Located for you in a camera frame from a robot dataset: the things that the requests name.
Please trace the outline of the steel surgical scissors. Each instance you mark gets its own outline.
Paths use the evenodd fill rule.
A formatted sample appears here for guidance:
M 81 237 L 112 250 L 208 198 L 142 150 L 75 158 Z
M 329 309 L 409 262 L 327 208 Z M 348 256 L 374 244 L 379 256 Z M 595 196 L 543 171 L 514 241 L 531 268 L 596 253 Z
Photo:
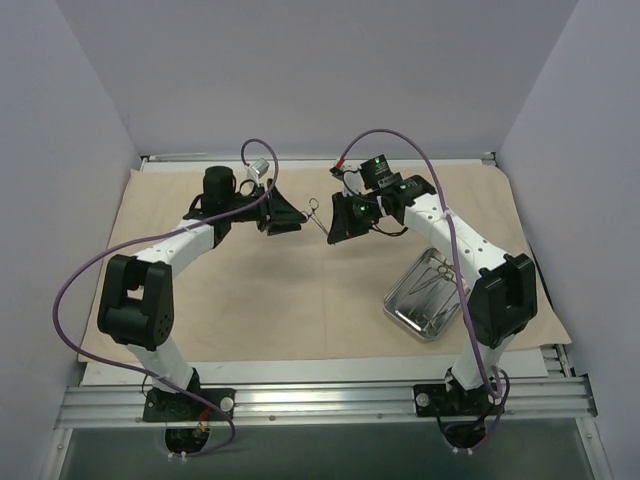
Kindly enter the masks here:
M 413 274 L 415 282 L 408 291 L 409 296 L 426 294 L 449 298 L 457 294 L 457 278 L 447 261 L 423 262 Z

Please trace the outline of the steel surgical forceps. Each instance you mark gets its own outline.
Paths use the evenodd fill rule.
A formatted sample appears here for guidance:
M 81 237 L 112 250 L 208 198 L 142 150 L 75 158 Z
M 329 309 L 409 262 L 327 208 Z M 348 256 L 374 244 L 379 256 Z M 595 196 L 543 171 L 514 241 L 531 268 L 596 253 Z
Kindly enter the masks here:
M 319 201 L 315 197 L 311 197 L 308 200 L 308 208 L 306 210 L 303 210 L 302 214 L 305 216 L 307 220 L 312 221 L 320 229 L 323 235 L 327 237 L 329 231 L 324 225 L 324 223 L 321 221 L 321 219 L 319 218 L 318 209 L 319 209 Z

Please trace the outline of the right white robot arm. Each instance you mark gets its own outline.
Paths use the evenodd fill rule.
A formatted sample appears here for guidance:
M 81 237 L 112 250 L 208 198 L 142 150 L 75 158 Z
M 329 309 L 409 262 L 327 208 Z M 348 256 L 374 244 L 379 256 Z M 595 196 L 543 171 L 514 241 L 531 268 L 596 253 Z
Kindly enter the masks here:
M 469 411 L 480 400 L 479 387 L 498 398 L 506 384 L 498 363 L 506 347 L 538 312 L 532 259 L 497 247 L 448 205 L 440 182 L 420 175 L 367 177 L 362 170 L 331 170 L 346 182 L 331 197 L 330 245 L 363 236 L 385 217 L 429 241 L 451 263 L 469 340 L 457 357 L 444 388 L 455 412 Z

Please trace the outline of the metal instrument tray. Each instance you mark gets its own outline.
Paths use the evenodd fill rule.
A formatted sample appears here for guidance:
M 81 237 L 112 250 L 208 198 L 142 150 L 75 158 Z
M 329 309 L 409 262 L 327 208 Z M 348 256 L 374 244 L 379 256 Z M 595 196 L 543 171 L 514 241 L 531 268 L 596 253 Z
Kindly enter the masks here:
M 419 294 L 416 296 L 409 296 L 408 291 L 412 284 L 415 282 L 413 272 L 419 264 L 423 262 L 445 262 L 451 264 L 437 249 L 429 247 L 425 249 L 417 259 L 410 265 L 400 279 L 394 284 L 394 286 L 387 292 L 383 299 L 383 311 L 391 319 L 398 323 L 403 328 L 407 329 L 414 337 L 422 342 L 431 342 L 438 339 L 444 330 L 437 337 L 425 337 L 420 332 L 420 327 L 416 324 L 415 313 L 416 307 L 420 302 L 424 300 L 437 300 L 437 301 L 449 301 L 459 300 L 459 293 L 452 297 L 447 298 L 442 295 L 426 295 Z

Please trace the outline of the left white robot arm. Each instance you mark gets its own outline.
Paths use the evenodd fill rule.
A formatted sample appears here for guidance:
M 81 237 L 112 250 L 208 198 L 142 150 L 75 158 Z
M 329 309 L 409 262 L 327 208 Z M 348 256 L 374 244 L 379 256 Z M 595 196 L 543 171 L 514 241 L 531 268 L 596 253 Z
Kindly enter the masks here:
M 177 233 L 132 256 L 107 263 L 97 326 L 125 346 L 167 393 L 165 405 L 179 419 L 194 417 L 202 405 L 196 370 L 171 337 L 175 321 L 174 279 L 201 255 L 216 248 L 235 223 L 253 223 L 269 236 L 296 232 L 306 218 L 277 190 L 262 182 L 266 167 L 249 168 L 242 191 L 233 170 L 206 169 L 203 187 L 177 226 Z

